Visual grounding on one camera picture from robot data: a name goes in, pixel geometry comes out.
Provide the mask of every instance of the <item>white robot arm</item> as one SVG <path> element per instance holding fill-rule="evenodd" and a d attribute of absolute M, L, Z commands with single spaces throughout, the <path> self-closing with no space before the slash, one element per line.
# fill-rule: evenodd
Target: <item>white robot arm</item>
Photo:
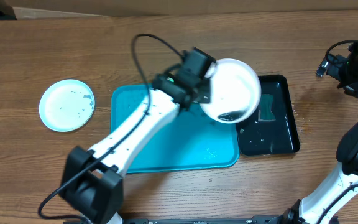
<path fill-rule="evenodd" d="M 302 199 L 299 207 L 299 216 L 305 222 L 317 223 L 321 214 L 340 196 L 349 186 L 358 184 L 358 175 L 343 173 L 342 164 L 338 162 L 334 170 L 309 196 Z M 328 224 L 335 213 L 341 209 L 352 197 L 358 194 L 358 187 L 348 192 L 338 201 L 321 220 L 321 224 Z"/>
<path fill-rule="evenodd" d="M 128 168 L 152 136 L 171 123 L 181 109 L 189 108 L 194 102 L 209 103 L 211 87 L 206 73 L 215 62 L 194 48 L 184 56 L 181 65 L 157 75 L 153 89 L 147 90 L 150 102 L 146 96 L 113 133 L 88 151 L 80 147 L 72 150 L 62 179 L 62 185 L 69 184 L 59 192 L 60 196 L 94 224 L 121 224 L 117 211 L 123 201 L 122 180 Z M 172 75 L 170 72 L 174 70 L 176 74 Z M 84 172 L 85 167 L 94 163 L 97 164 L 91 170 Z M 98 171 L 101 178 L 93 171 Z M 73 180 L 80 172 L 84 172 L 81 178 Z M 40 212 L 44 205 L 39 209 L 42 217 L 46 217 Z"/>

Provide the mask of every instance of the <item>black cable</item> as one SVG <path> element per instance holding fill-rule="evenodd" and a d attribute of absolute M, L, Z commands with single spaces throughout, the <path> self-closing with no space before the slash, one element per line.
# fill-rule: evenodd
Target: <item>black cable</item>
<path fill-rule="evenodd" d="M 349 191 L 354 190 L 356 187 L 358 187 L 358 184 L 354 184 L 351 185 L 350 187 L 348 187 L 345 191 L 342 192 L 342 194 L 340 196 L 338 196 L 338 198 L 336 198 L 325 210 L 324 212 L 321 214 L 320 218 L 318 219 L 316 224 L 320 224 L 321 221 L 323 221 L 323 218 L 327 215 L 327 213 L 329 212 L 330 209 L 333 208 L 333 206 L 335 206 L 335 204 L 338 203 L 338 201 L 340 201 L 340 199 L 343 198 L 343 196 L 345 196 Z"/>
<path fill-rule="evenodd" d="M 149 92 L 149 84 L 147 83 L 147 79 L 146 76 L 144 75 L 143 69 L 140 66 L 139 60 L 137 59 L 136 56 L 136 50 L 135 50 L 135 44 L 136 41 L 139 37 L 151 37 L 154 39 L 157 39 L 159 41 L 161 41 L 163 44 L 165 44 L 167 47 L 169 47 L 171 50 L 173 50 L 177 55 L 179 55 L 179 57 L 183 60 L 183 56 L 181 53 L 179 53 L 179 51 L 177 51 L 175 48 L 173 48 L 170 44 L 168 44 L 166 41 L 164 41 L 163 39 L 161 39 L 160 37 L 157 37 L 155 35 L 152 34 L 138 34 L 136 35 L 131 42 L 131 54 L 132 54 L 132 59 L 134 60 L 134 63 L 136 65 L 137 70 L 140 73 L 140 76 L 142 77 L 142 81 L 146 87 L 146 91 L 147 91 L 147 98 L 149 100 L 149 102 L 147 103 L 147 108 L 143 114 L 143 116 L 141 117 L 141 119 L 135 124 L 135 126 L 120 140 L 118 141 L 113 147 L 110 147 L 107 152 L 105 152 L 100 158 L 96 159 L 92 164 L 90 164 L 88 167 L 84 168 L 83 170 L 81 170 L 79 173 L 77 173 L 76 175 L 74 175 L 70 180 L 68 180 L 67 182 L 65 182 L 64 184 L 62 184 L 62 186 L 60 186 L 58 189 L 54 190 L 47 198 L 45 198 L 40 206 L 38 207 L 38 215 L 43 218 L 43 219 L 47 219 L 47 220 L 63 220 L 63 219 L 79 219 L 83 222 L 87 222 L 88 219 L 86 217 L 82 217 L 79 215 L 55 215 L 55 216 L 48 216 L 48 215 L 44 215 L 42 213 L 42 209 L 43 207 L 57 194 L 59 194 L 59 192 L 61 192 L 64 188 L 66 188 L 70 183 L 72 183 L 74 180 L 78 179 L 79 177 L 81 177 L 83 174 L 85 174 L 86 172 L 88 172 L 89 170 L 93 169 L 94 166 L 96 166 L 100 161 L 102 161 L 106 156 L 108 156 L 110 153 L 113 152 L 113 150 L 115 150 L 115 148 L 117 148 L 123 141 L 125 141 L 125 139 L 128 138 L 128 136 L 130 136 L 135 129 L 141 124 L 141 122 L 143 122 L 144 118 L 147 116 L 147 114 L 149 113 L 150 110 L 150 105 L 151 105 L 151 95 Z"/>
<path fill-rule="evenodd" d="M 335 47 L 339 46 L 339 45 L 342 45 L 342 44 L 353 44 L 353 43 L 358 43 L 358 40 L 343 40 L 343 41 L 340 41 L 332 46 L 330 46 L 328 48 L 328 50 L 326 51 L 326 55 L 325 55 L 325 59 L 327 62 L 329 62 L 331 65 L 339 65 L 339 64 L 343 64 L 343 63 L 346 63 L 347 60 L 345 61 L 341 61 L 341 62 L 333 62 L 331 61 L 329 58 L 328 58 L 328 54 L 330 51 L 332 51 L 332 49 L 334 49 Z"/>

